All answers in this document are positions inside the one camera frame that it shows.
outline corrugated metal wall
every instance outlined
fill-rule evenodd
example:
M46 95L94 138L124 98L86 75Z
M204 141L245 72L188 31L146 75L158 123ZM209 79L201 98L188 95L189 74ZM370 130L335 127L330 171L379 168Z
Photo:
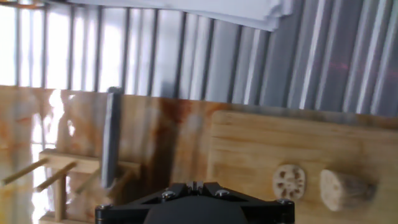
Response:
M396 116L398 1L296 0L270 33L178 11L0 7L1 84Z

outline wooden dowel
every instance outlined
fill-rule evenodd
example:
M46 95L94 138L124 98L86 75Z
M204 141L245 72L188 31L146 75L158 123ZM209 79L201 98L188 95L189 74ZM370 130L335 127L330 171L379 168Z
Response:
M75 190L75 197L79 196L86 188L95 180L97 176L100 174L100 169L94 171L84 183L82 183L76 190Z
M48 178L45 182L42 182L39 186L37 186L35 188L36 192L41 192L44 189L46 189L48 186L50 186L51 184L53 184L56 180L58 180L59 178L61 178L63 175L65 175L68 171L70 171L71 169L73 169L75 166L77 165L76 162L71 162L68 165L66 165L63 169L59 170L58 172L56 172L53 176L51 176L50 178Z
M26 175L26 174L32 172L33 170L35 170L36 168L44 165L48 161L49 161L49 159L47 159L47 158L41 159L41 160L31 164L30 166L25 167L22 170L16 172L15 174L12 174L9 177L4 178L3 180L1 180L1 183L0 183L1 187L5 186L7 184L10 184L11 182L13 182L13 181L19 179L20 177L22 177L23 175Z
M123 176L116 182L115 186L106 195L108 198L115 198L120 193L127 182L133 177L134 171L129 169Z
M55 188L55 221L66 219L67 213L67 175L62 174L56 181Z

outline wooden cutting board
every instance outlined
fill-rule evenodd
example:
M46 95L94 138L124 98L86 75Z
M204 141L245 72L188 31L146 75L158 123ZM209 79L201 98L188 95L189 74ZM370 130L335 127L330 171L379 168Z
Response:
M307 175L296 223L398 223L398 132L227 111L213 115L207 181L274 200L272 175L281 164L297 164ZM373 200L329 211L319 189L325 168L377 184Z

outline wooden rack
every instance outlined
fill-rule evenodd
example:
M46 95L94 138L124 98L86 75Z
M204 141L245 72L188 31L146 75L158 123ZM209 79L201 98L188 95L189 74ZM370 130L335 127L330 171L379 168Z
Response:
M44 216L39 220L40 224L72 224L84 223L75 222L66 219L66 177L69 171L90 174L90 176L75 191L74 195L78 197L87 186L100 174L100 163L98 158L88 156L76 156L57 152L54 149L46 149L39 154L39 161L28 167L16 172L15 174L1 180L1 185L5 186L11 182L21 178L23 175L32 172L40 166L57 169L53 176L35 187L36 192L41 192L51 184L55 183L55 212L54 217ZM141 173L141 165L133 162L119 162L119 166L123 171L123 175L115 183L113 188L107 193L107 197L115 198L131 179L139 179Z

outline metal bolt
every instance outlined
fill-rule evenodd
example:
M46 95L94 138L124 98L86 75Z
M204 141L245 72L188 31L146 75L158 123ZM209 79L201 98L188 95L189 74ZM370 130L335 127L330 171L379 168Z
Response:
M164 198L164 199L168 199L168 198L171 198L174 196L175 196L175 193L172 192L171 190L168 190L168 191L165 191L162 193L162 198Z
M228 195L228 194L229 194L229 191L224 190L224 189L216 191L216 196L219 196L219 197L222 197L222 196L225 196L225 195Z
M112 204L109 204L109 205L98 205L97 208L101 209L101 210L105 210L105 209L111 208L112 206L113 206Z
M287 199L287 198L280 198L280 199L278 199L278 200L276 200L277 202L279 202L279 203L281 203L282 205L284 205L284 204L291 204L291 203L293 203L293 201L291 201L291 200L289 200L289 199Z

